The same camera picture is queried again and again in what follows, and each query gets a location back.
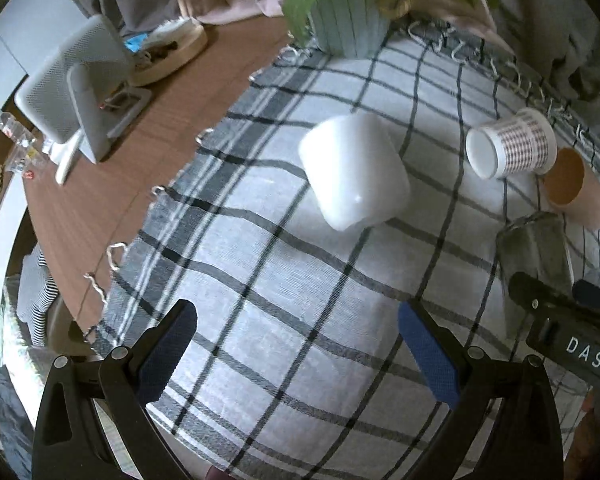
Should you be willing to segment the pink cup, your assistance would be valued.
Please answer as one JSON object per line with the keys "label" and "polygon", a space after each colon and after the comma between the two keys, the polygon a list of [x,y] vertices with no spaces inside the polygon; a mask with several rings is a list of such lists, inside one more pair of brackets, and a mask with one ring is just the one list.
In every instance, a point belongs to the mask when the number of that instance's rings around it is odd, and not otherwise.
{"label": "pink cup", "polygon": [[556,211],[585,229],[600,229],[600,181],[574,148],[558,150],[553,167],[541,182]]}

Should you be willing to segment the patterned paper cup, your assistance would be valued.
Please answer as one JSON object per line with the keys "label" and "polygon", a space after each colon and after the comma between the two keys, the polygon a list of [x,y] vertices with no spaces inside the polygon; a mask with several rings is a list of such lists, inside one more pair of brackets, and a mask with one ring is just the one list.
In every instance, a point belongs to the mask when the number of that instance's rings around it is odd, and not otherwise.
{"label": "patterned paper cup", "polygon": [[546,174],[557,158],[557,140],[548,119],[533,108],[471,128],[465,141],[469,165],[482,180],[533,172]]}

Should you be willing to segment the white plastic cup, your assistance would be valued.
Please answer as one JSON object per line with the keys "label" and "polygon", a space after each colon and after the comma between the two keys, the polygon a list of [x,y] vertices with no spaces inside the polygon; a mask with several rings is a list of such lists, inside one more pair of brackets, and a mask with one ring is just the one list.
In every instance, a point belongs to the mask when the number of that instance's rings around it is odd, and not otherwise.
{"label": "white plastic cup", "polygon": [[410,204],[402,159],[373,113],[321,122],[299,142],[298,154],[318,208],[336,231],[377,226]]}

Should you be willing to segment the checkered grey white tablecloth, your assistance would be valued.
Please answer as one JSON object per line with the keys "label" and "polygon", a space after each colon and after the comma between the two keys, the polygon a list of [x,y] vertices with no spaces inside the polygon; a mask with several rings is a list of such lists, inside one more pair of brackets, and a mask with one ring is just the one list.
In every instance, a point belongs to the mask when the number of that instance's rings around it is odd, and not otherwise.
{"label": "checkered grey white tablecloth", "polygon": [[[495,239],[547,208],[539,180],[485,181],[468,130],[525,106],[600,180],[600,138],[542,78],[444,25],[394,32],[369,60],[283,54],[160,188],[114,274],[95,348],[134,344],[178,300],[198,328],[154,421],[241,479],[403,479],[448,409],[398,334],[419,300],[462,344],[520,360]],[[340,233],[298,156],[323,120],[376,114],[412,186],[407,212]]]}

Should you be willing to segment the clear plastic bottle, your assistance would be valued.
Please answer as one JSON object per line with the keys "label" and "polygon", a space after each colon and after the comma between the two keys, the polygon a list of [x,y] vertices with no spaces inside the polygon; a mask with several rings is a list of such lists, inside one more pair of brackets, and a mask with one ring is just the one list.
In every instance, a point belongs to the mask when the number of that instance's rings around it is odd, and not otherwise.
{"label": "clear plastic bottle", "polygon": [[14,144],[7,156],[5,169],[24,180],[33,180],[47,162],[43,139],[6,110],[0,110],[0,130]]}

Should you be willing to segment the grey white tablet stand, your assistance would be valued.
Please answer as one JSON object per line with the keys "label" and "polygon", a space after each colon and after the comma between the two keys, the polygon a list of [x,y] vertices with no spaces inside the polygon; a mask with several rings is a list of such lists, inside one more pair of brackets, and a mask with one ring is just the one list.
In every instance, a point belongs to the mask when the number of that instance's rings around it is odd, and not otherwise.
{"label": "grey white tablet stand", "polygon": [[96,165],[149,104],[151,91],[130,85],[134,68],[114,25],[94,15],[65,39],[16,93],[15,102],[47,139],[62,147],[55,180],[76,159]]}

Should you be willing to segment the teal ribbed flower vase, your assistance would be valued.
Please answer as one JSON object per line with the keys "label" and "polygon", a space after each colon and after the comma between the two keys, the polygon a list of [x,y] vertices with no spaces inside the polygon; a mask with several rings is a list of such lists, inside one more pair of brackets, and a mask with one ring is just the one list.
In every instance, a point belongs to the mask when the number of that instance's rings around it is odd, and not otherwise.
{"label": "teal ribbed flower vase", "polygon": [[372,58],[390,25],[378,0],[316,0],[309,23],[317,47],[338,58]]}

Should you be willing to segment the round wooden tray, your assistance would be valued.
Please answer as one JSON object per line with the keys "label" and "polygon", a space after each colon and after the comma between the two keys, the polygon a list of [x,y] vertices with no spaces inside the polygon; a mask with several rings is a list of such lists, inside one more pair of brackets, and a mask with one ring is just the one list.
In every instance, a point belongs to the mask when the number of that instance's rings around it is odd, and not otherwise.
{"label": "round wooden tray", "polygon": [[129,76],[133,87],[145,87],[163,80],[193,61],[207,47],[204,25],[194,18],[178,18],[159,25],[140,42],[133,53]]}

